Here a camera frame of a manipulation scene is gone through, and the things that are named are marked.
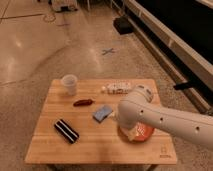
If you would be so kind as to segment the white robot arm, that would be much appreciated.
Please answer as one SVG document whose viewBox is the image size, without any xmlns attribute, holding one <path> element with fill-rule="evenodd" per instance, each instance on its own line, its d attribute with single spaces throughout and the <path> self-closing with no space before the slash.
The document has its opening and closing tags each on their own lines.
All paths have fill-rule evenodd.
<svg viewBox="0 0 213 171">
<path fill-rule="evenodd" d="M 152 100 L 149 87 L 135 86 L 118 103 L 119 125 L 131 130 L 143 123 L 213 150 L 213 117 L 154 105 Z"/>
</svg>

